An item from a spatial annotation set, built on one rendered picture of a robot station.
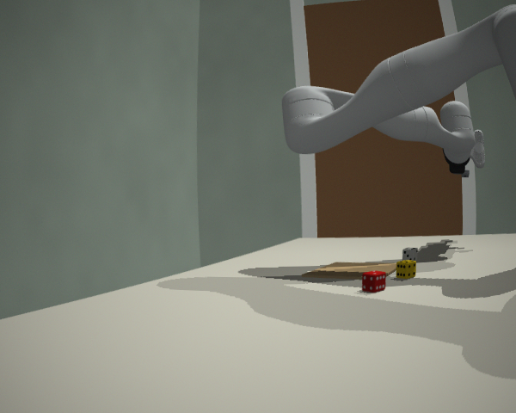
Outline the tan mat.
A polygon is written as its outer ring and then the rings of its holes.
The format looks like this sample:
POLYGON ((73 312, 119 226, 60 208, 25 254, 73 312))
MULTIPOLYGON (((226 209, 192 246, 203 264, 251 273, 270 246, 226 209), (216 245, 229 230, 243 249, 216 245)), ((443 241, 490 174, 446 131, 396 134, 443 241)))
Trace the tan mat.
POLYGON ((396 263, 334 262, 302 274, 302 277, 362 280, 362 274, 370 271, 385 272, 387 277, 396 271, 396 263))

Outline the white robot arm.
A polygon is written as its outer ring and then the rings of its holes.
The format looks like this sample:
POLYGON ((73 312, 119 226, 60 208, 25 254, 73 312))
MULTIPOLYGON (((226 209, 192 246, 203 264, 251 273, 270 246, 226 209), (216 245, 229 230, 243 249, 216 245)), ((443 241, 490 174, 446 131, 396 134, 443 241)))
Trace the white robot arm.
POLYGON ((462 102, 446 103, 441 127, 436 113, 424 106, 497 65, 504 66, 516 99, 516 4, 382 61, 355 94, 316 86, 290 89, 282 98, 286 143, 296 153, 313 154, 374 127, 393 139, 427 142, 464 157, 475 145, 469 109, 462 102))

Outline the yellow die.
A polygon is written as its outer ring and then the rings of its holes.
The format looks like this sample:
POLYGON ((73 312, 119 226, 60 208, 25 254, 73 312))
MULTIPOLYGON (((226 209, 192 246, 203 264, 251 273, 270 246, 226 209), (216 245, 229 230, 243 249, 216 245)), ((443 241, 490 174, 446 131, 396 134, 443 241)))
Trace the yellow die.
POLYGON ((416 261, 404 260, 396 263, 396 278, 408 279, 415 277, 416 261))

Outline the white die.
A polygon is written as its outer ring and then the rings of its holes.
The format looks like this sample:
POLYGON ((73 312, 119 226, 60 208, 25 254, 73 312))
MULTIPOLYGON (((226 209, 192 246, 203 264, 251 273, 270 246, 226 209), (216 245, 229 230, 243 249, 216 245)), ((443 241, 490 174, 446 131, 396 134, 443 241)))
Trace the white die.
POLYGON ((417 248, 406 248, 402 250, 402 260, 417 261, 418 249, 417 248))

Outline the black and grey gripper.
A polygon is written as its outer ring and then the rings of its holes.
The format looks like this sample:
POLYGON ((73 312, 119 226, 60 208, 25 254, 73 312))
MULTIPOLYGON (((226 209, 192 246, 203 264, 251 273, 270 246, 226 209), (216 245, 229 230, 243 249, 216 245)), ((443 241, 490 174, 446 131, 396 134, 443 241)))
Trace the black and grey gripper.
POLYGON ((483 134, 481 130, 475 130, 475 145, 464 157, 453 157, 450 155, 446 149, 443 149, 443 153, 445 156, 446 162, 449 163, 450 172, 457 175, 462 175, 462 177, 469 177, 467 175, 470 174, 469 170, 465 169, 465 165, 470 161, 470 158, 473 160, 475 166, 477 168, 483 168, 485 164, 485 154, 484 154, 484 141, 483 134))

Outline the red die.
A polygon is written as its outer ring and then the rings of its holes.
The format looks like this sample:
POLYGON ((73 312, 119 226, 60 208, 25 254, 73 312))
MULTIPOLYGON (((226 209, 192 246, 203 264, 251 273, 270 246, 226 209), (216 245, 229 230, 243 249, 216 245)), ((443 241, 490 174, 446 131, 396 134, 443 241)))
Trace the red die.
POLYGON ((362 291, 379 292, 385 289, 386 273, 370 271, 362 274, 362 291))

